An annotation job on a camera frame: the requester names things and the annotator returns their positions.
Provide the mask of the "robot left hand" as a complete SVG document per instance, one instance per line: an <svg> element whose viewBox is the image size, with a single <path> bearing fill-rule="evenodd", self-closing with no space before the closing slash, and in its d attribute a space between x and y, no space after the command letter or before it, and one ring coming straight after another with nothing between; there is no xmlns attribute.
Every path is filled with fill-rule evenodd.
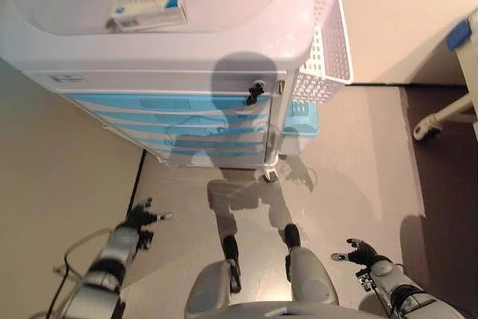
<svg viewBox="0 0 478 319"><path fill-rule="evenodd" d="M144 226L174 218L174 213L170 211L151 211L152 203L151 197L137 203L126 215L124 225L140 231Z"/></svg>

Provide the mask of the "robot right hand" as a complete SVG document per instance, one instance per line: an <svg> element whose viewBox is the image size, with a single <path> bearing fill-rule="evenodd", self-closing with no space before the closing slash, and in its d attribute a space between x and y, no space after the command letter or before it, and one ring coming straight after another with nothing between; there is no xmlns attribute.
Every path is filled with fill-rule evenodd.
<svg viewBox="0 0 478 319"><path fill-rule="evenodd" d="M358 238L348 238L346 243L352 247L352 251L348 253L332 253L330 255L333 261L348 261L354 264L371 268L379 261L391 262L391 260L378 254L378 252L369 243Z"/></svg>

